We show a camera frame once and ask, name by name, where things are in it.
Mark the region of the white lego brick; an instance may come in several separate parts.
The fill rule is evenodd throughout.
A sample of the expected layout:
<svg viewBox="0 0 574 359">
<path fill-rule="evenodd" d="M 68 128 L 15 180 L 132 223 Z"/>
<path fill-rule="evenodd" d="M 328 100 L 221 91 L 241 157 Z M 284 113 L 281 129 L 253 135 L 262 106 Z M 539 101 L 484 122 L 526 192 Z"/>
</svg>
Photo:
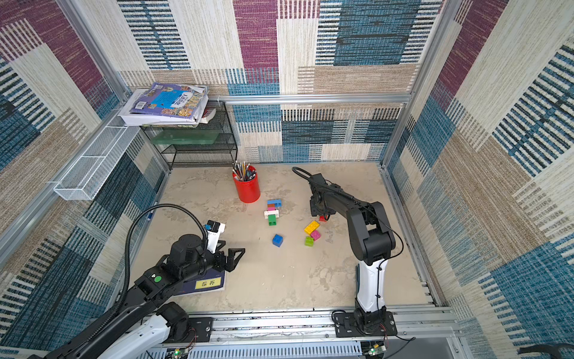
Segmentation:
<svg viewBox="0 0 574 359">
<path fill-rule="evenodd" d="M 280 213 L 279 213 L 279 210 L 278 210 L 278 209 L 266 210 L 266 211 L 264 211 L 264 217 L 265 217 L 266 219 L 268 219 L 268 218 L 269 218 L 270 216 L 272 216 L 272 215 L 273 215 L 275 218 L 278 218 L 278 217 L 279 217 L 279 214 L 280 214 Z"/>
</svg>

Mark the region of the light blue lego brick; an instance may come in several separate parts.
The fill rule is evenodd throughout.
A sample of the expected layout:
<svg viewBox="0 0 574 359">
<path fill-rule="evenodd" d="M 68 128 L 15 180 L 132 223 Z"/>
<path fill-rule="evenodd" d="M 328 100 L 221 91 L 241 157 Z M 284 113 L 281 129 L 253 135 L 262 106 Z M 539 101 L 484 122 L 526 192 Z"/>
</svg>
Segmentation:
<svg viewBox="0 0 574 359">
<path fill-rule="evenodd" d="M 268 207 L 281 207 L 282 206 L 282 200 L 268 200 L 267 201 L 267 205 Z"/>
</svg>

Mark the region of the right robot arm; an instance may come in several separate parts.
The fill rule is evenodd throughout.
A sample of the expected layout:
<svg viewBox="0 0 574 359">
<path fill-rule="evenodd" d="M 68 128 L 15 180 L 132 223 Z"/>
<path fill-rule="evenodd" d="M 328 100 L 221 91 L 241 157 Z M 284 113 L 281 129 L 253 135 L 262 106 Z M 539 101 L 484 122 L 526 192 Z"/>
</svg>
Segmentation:
<svg viewBox="0 0 574 359">
<path fill-rule="evenodd" d="M 328 183 L 322 174 L 311 175 L 308 182 L 313 216 L 327 218 L 339 214 L 347 220 L 351 250 L 360 261 L 354 315 L 361 330 L 367 331 L 386 318 L 384 279 L 396 247 L 387 213 L 381 203 L 359 200 L 340 186 Z"/>
</svg>

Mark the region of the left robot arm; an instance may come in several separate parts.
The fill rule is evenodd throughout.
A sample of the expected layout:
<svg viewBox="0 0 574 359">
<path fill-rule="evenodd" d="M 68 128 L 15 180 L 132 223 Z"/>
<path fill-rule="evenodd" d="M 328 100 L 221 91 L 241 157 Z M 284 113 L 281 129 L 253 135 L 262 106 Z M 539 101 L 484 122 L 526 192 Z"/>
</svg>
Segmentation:
<svg viewBox="0 0 574 359">
<path fill-rule="evenodd" d="M 105 314 L 47 358 L 132 358 L 173 340 L 181 343 L 190 335 L 189 315 L 170 298 L 184 284 L 210 269 L 232 272 L 245 254 L 219 241 L 215 251 L 197 235 L 181 236 L 169 254 L 146 270 Z"/>
</svg>

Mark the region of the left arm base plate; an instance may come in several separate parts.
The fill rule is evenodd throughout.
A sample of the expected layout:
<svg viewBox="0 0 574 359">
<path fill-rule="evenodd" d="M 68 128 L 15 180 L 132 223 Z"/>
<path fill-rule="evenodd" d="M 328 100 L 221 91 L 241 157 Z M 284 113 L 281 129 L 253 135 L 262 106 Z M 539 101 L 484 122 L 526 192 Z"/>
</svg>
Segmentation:
<svg viewBox="0 0 574 359">
<path fill-rule="evenodd" d="M 207 343 L 210 341 L 213 317 L 191 317 L 177 323 L 164 343 Z"/>
</svg>

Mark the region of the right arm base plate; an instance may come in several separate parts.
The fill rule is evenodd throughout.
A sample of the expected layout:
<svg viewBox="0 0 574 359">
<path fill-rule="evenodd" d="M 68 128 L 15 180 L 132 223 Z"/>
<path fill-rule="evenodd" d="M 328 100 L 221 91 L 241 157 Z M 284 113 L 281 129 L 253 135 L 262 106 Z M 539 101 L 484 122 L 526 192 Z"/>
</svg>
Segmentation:
<svg viewBox="0 0 574 359">
<path fill-rule="evenodd" d="M 386 308 L 364 313 L 360 308 L 354 312 L 335 310 L 331 312 L 337 337 L 392 337 L 397 335 L 396 321 Z"/>
</svg>

